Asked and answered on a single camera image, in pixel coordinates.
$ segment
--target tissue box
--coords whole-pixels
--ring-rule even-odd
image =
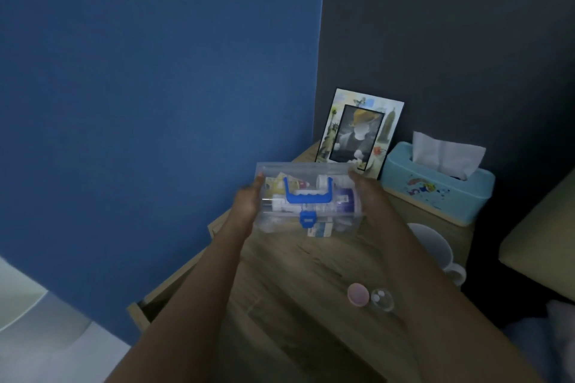
[[[400,142],[385,161],[384,190],[458,226],[471,224],[491,197],[495,176],[481,168],[467,180],[415,163],[412,145]]]

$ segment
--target dark gray wall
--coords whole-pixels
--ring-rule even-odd
[[[575,0],[323,0],[314,138],[336,88],[405,101],[413,130],[487,148],[527,205],[575,163]]]

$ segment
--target white mug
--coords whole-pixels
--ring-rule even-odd
[[[453,283],[457,286],[463,285],[467,278],[467,271],[461,265],[453,263],[453,250],[449,242],[431,227],[417,223],[407,225],[445,273],[456,273],[457,277],[454,278]]]

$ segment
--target blue handle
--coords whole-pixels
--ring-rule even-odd
[[[288,203],[331,203],[333,197],[331,177],[327,178],[327,192],[325,194],[291,194],[289,191],[287,177],[284,177],[284,185],[286,185],[286,200]]]

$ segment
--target wooden tabletop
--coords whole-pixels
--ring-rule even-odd
[[[317,144],[295,162],[313,162]],[[441,233],[464,265],[473,227],[458,227],[404,200],[390,196],[392,205],[407,223],[421,223]],[[208,226],[219,230],[227,212]],[[304,234],[263,234],[248,238],[242,259],[259,276],[287,295],[309,317],[327,329],[355,355],[388,381],[420,382],[416,359],[405,326],[396,311],[385,313],[371,304],[356,308],[347,299],[347,288],[358,282],[369,290],[383,287],[393,294],[381,252],[364,221],[357,234],[309,238]],[[234,283],[232,297],[245,295],[246,279]]]

